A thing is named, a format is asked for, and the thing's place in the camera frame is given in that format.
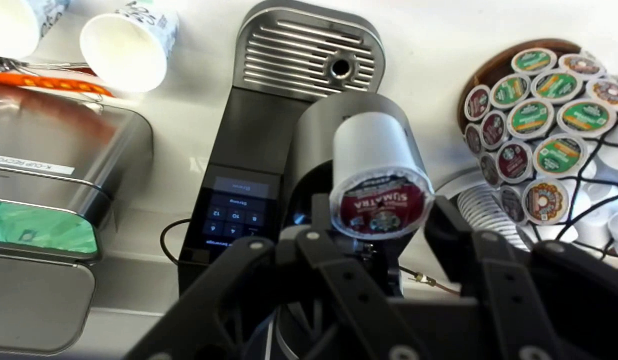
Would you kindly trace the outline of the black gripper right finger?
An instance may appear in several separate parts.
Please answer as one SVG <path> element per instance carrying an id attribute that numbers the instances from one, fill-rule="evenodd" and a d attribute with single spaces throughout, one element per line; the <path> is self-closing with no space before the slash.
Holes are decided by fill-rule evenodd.
<path id="1" fill-rule="evenodd" d="M 499 360 L 564 360 L 529 271 L 492 229 L 473 229 L 444 195 L 432 203 L 424 235 L 441 270 L 477 300 L 488 350 Z"/>

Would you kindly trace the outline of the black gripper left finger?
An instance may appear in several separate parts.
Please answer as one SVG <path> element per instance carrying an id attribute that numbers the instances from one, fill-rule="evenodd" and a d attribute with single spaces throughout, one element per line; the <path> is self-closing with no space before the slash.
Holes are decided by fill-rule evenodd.
<path id="1" fill-rule="evenodd" d="M 421 346 L 411 330 L 361 263 L 340 251 L 330 229 L 327 195 L 315 194 L 312 223 L 297 234 L 295 245 L 319 279 L 319 298 L 332 305 L 334 346 L 356 351 L 361 360 L 421 360 Z"/>

